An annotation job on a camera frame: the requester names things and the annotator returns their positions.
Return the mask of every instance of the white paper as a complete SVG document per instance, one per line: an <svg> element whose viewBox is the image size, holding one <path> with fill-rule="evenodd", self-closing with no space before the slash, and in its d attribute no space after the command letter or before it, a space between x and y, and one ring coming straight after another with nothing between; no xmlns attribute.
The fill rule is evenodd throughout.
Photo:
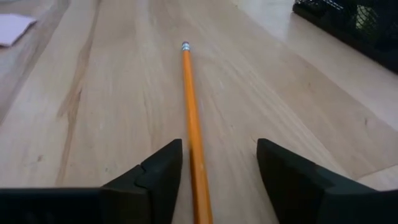
<svg viewBox="0 0 398 224"><path fill-rule="evenodd" d="M0 14L0 45L10 47L34 22L33 17Z"/></svg>

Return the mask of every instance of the pencil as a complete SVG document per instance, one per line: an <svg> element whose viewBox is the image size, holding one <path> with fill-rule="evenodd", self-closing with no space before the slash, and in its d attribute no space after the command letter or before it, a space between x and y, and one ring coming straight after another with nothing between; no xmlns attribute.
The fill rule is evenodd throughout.
<svg viewBox="0 0 398 224"><path fill-rule="evenodd" d="M213 223L213 215L211 214L205 158L203 155L195 87L193 84L190 45L188 42L182 43L182 58L189 133L194 221L195 224L211 224Z"/></svg>

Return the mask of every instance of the black mesh organizer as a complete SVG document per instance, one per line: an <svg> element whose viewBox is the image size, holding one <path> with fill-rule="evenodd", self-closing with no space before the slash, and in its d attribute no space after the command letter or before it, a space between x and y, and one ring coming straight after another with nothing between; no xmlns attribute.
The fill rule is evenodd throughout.
<svg viewBox="0 0 398 224"><path fill-rule="evenodd" d="M0 223L169 224L181 168L176 139L102 187L0 189Z"/></svg>
<svg viewBox="0 0 398 224"><path fill-rule="evenodd" d="M295 0L293 11L398 73L397 0Z"/></svg>

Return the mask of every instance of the table surface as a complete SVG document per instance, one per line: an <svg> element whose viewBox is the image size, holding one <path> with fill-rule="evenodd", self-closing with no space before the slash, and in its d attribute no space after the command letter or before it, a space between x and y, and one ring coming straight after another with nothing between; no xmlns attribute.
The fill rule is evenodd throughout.
<svg viewBox="0 0 398 224"><path fill-rule="evenodd" d="M20 0L0 49L0 187L98 186L175 138L191 43L215 223L277 223L267 138L379 190L398 187L398 76L292 14L293 0ZM188 151L174 223L192 223Z"/></svg>

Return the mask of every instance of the black plastic part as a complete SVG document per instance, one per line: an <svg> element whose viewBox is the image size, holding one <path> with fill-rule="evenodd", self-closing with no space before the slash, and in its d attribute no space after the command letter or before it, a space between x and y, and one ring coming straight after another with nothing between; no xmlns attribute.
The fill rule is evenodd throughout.
<svg viewBox="0 0 398 224"><path fill-rule="evenodd" d="M176 139L100 188L0 189L0 223L171 223L181 168Z"/></svg>
<svg viewBox="0 0 398 224"><path fill-rule="evenodd" d="M295 0L293 11L398 73L398 1Z"/></svg>
<svg viewBox="0 0 398 224"><path fill-rule="evenodd" d="M257 160L280 224L398 223L398 190L378 192L267 139Z"/></svg>

